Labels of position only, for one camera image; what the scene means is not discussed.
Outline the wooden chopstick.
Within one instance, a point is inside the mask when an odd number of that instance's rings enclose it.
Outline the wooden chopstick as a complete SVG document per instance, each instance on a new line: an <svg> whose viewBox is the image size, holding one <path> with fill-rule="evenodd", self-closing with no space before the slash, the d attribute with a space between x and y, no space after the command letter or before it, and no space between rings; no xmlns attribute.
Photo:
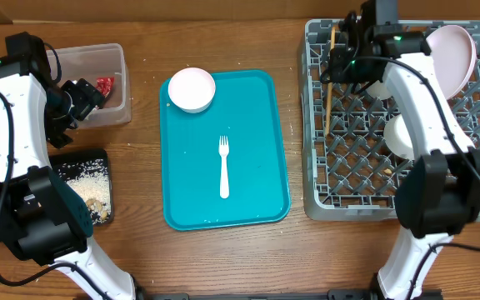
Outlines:
<svg viewBox="0 0 480 300"><path fill-rule="evenodd" d="M332 26L329 50L327 54L334 49L335 46L335 37L336 37L336 25ZM325 117L325 127L324 127L324 137L329 134L330 131L330 121L331 121L331 109L332 109L332 98L333 98L333 84L330 82L327 84L327 104L326 104L326 117Z"/></svg>

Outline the red snack wrapper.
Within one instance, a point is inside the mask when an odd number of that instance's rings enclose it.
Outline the red snack wrapper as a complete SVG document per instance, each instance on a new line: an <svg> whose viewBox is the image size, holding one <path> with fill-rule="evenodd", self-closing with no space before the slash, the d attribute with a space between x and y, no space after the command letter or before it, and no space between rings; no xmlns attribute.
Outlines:
<svg viewBox="0 0 480 300"><path fill-rule="evenodd" d="M98 77L96 89L106 98L113 90L115 77Z"/></svg>

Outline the white plastic cup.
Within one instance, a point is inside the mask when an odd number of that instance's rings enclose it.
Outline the white plastic cup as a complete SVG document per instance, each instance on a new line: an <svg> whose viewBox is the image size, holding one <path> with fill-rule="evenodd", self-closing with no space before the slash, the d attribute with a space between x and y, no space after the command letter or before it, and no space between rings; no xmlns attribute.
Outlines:
<svg viewBox="0 0 480 300"><path fill-rule="evenodd" d="M392 94L388 91L383 82L376 81L370 87L366 89L366 93L372 98L378 98L380 100L389 99Z"/></svg>

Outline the white round plate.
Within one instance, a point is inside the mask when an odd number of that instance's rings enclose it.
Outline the white round plate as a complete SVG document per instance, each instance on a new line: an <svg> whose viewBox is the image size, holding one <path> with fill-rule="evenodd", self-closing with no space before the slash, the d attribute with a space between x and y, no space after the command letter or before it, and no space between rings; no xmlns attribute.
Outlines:
<svg viewBox="0 0 480 300"><path fill-rule="evenodd" d="M427 36L432 50L434 70L446 99L462 91L472 75L477 61L473 38L458 25L446 25Z"/></svg>

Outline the white bowl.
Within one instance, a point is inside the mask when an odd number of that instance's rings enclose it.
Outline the white bowl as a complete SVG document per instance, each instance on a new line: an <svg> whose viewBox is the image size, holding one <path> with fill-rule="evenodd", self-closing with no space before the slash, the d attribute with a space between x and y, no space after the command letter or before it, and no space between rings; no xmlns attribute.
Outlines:
<svg viewBox="0 0 480 300"><path fill-rule="evenodd" d="M412 140L402 115L392 117L385 125L383 137L388 149L397 157L414 159Z"/></svg>

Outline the pink bowl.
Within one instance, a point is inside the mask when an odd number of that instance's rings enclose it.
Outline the pink bowl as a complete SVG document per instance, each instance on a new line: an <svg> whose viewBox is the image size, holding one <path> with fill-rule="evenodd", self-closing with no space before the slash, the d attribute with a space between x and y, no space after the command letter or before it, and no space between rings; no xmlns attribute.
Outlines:
<svg viewBox="0 0 480 300"><path fill-rule="evenodd" d="M212 103L216 83L209 72L187 67L170 78L167 91L170 100L184 112L201 113Z"/></svg>

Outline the white plastic fork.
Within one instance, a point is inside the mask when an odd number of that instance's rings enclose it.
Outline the white plastic fork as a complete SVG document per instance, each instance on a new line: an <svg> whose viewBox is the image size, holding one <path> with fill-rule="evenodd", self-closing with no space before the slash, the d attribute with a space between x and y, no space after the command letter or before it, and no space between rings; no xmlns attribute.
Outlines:
<svg viewBox="0 0 480 300"><path fill-rule="evenodd" d="M220 174L220 197L225 199L229 197L229 182L228 182L228 154L229 145L228 137L221 136L219 139L218 153L221 158L221 174Z"/></svg>

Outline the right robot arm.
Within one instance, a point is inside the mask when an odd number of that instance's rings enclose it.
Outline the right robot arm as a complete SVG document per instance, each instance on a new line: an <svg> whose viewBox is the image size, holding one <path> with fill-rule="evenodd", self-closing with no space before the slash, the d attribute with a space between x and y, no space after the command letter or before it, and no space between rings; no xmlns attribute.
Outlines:
<svg viewBox="0 0 480 300"><path fill-rule="evenodd" d="M340 23L346 47L330 50L322 83L382 83L395 100L415 161L394 199L401 229L371 293L417 299L428 270L480 213L480 149L459 127L439 87L433 51L406 31L395 1L366 1Z"/></svg>

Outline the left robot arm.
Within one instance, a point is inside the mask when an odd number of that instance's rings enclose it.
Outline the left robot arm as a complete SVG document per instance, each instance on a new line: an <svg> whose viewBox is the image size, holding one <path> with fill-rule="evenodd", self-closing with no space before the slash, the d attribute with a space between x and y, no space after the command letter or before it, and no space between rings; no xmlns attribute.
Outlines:
<svg viewBox="0 0 480 300"><path fill-rule="evenodd" d="M93 299L142 299L144 289L93 236L85 202L52 169L48 148L70 143L74 129L105 103L96 87L63 81L53 47L20 32L0 57L0 243L41 274L57 270Z"/></svg>

